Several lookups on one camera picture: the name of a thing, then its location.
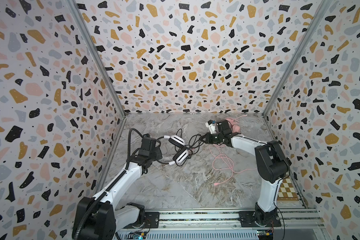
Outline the white black headphones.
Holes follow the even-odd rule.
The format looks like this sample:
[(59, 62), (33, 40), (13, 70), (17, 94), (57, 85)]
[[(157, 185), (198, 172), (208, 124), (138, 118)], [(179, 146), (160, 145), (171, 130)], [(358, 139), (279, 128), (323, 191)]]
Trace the white black headphones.
[(176, 165), (182, 167), (186, 160), (191, 157), (191, 150), (186, 146), (185, 140), (182, 137), (179, 137), (178, 135), (164, 135), (156, 139), (159, 144), (161, 144), (161, 140), (168, 140), (176, 150), (176, 154), (173, 156), (172, 161), (165, 163), (157, 160), (161, 165)]

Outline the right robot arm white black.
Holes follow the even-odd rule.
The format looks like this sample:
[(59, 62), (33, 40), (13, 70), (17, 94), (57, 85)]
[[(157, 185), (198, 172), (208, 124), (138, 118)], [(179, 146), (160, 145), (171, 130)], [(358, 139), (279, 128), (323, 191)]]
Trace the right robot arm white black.
[(281, 183), (290, 173), (290, 165), (277, 141), (262, 142), (249, 138), (239, 132), (228, 120), (205, 123), (209, 132), (202, 142), (209, 145), (225, 145), (245, 151), (256, 157), (257, 171), (262, 179), (261, 192), (251, 217), (242, 217), (242, 221), (255, 223), (260, 227), (276, 224), (278, 217), (277, 198)]

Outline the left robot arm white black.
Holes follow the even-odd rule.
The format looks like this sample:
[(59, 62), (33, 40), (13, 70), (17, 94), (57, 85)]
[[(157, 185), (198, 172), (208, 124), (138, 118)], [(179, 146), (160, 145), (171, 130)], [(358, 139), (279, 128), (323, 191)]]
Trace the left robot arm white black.
[(141, 229), (146, 226), (145, 207), (128, 203), (117, 205), (154, 161), (162, 159), (160, 140), (144, 135), (141, 147), (128, 158), (124, 168), (100, 192), (93, 197), (83, 197), (78, 205), (73, 225), (74, 240), (112, 240), (125, 228)]

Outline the pink headphones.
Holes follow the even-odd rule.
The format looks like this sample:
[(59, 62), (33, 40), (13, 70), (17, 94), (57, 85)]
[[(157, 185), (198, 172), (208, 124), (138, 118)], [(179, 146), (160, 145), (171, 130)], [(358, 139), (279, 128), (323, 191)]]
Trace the pink headphones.
[(241, 126), (240, 126), (239, 120), (241, 118), (243, 118), (243, 117), (246, 117), (246, 116), (247, 115), (242, 115), (242, 116), (237, 117), (237, 118), (231, 118), (231, 117), (226, 118), (226, 120), (228, 121), (229, 126), (231, 127), (233, 133), (241, 133)]

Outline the wooden checkerboard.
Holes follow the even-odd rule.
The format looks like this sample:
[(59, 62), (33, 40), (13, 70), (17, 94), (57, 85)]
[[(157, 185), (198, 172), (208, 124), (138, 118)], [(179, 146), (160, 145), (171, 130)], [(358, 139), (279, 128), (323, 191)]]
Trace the wooden checkerboard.
[(298, 201), (298, 193), (290, 178), (283, 179), (278, 192), (278, 201)]

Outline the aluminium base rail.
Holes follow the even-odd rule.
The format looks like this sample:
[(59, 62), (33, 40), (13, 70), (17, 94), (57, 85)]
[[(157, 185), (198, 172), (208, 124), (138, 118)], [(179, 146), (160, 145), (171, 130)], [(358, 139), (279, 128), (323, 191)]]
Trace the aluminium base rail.
[(126, 206), (88, 218), (74, 240), (328, 240), (313, 209), (281, 209), (258, 225), (250, 209), (142, 211)]

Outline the left corner aluminium post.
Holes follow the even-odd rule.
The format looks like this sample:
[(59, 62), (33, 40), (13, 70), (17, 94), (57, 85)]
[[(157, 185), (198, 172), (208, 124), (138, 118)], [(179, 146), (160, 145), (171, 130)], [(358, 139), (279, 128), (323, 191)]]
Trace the left corner aluminium post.
[(89, 50), (90, 54), (92, 55), (94, 62), (100, 71), (100, 74), (105, 82), (105, 85), (110, 92), (110, 95), (115, 103), (117, 112), (120, 114), (121, 118), (124, 119), (126, 117), (125, 111), (122, 108), (122, 105), (119, 101), (118, 95), (114, 89), (113, 84), (110, 81), (110, 77), (108, 76), (105, 66), (98, 54), (96, 45), (92, 41), (90, 32), (89, 32), (89, 30), (85, 24), (85, 21), (79, 11), (77, 3), (74, 0), (67, 0), (67, 5), (68, 5), (70, 12), (72, 13), (73, 19), (75, 20), (75, 22), (78, 25), (78, 29), (80, 30), (80, 32), (83, 36), (83, 39), (88, 47), (88, 50)]

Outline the corner aluminium post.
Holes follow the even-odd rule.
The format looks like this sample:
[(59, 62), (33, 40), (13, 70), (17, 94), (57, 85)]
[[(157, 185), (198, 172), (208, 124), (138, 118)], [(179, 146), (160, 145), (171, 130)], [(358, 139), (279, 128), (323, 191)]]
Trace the corner aluminium post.
[(267, 103), (265, 110), (262, 113), (262, 117), (265, 119), (267, 114), (271, 111), (273, 104), (276, 102), (278, 94), (282, 91), (283, 86), (287, 82), (289, 76), (291, 75), (295, 65), (298, 63), (299, 59), (301, 58), (302, 54), (305, 52), (305, 48), (308, 46), (310, 39), (314, 32), (316, 31), (317, 27), (319, 26), (322, 18), (324, 17), (326, 11), (329, 9), (331, 4), (330, 0), (322, 0), (320, 5), (318, 6), (317, 11), (315, 12), (314, 18), (311, 21), (310, 25), (307, 28), (306, 33), (304, 34), (301, 42), (299, 43), (298, 47), (296, 48), (295, 53), (293, 54), (290, 62), (287, 64), (286, 70), (284, 71), (281, 80), (275, 87), (275, 90)]
[(78, 29), (80, 30), (80, 32), (83, 36), (83, 39), (88, 47), (88, 50), (89, 50), (90, 54), (92, 55), (94, 62), (100, 71), (100, 74), (105, 82), (105, 85), (110, 92), (110, 95), (115, 103), (117, 112), (120, 114), (121, 118), (124, 119), (126, 117), (125, 111), (122, 108), (122, 105), (119, 101), (118, 95), (114, 89), (113, 84), (110, 81), (110, 77), (108, 76), (105, 66), (98, 54), (96, 45), (92, 41), (90, 32), (89, 32), (89, 30), (85, 24), (85, 21), (79, 11), (77, 3), (74, 0), (67, 0), (67, 5), (68, 5), (70, 12), (72, 13), (73, 19), (75, 20), (75, 22), (78, 25)]

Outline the right corner aluminium post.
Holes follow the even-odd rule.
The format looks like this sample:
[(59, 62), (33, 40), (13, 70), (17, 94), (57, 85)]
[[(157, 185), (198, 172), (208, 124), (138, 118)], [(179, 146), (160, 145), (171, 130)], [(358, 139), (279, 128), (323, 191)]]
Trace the right corner aluminium post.
[(301, 42), (299, 43), (298, 47), (296, 48), (295, 53), (293, 54), (290, 62), (287, 64), (286, 70), (284, 71), (281, 80), (275, 87), (275, 90), (267, 103), (265, 110), (262, 113), (262, 117), (265, 119), (267, 114), (271, 111), (273, 104), (276, 102), (278, 94), (282, 91), (283, 86), (287, 82), (289, 76), (291, 75), (295, 65), (298, 63), (299, 59), (301, 58), (302, 54), (305, 52), (305, 48), (308, 46), (310, 39), (314, 32), (316, 31), (317, 27), (319, 26), (322, 18), (324, 17), (326, 11), (329, 9), (331, 4), (330, 0), (322, 0), (320, 5), (318, 6), (317, 11), (315, 12), (314, 18), (311, 21), (310, 25), (307, 28), (306, 33), (304, 34)]

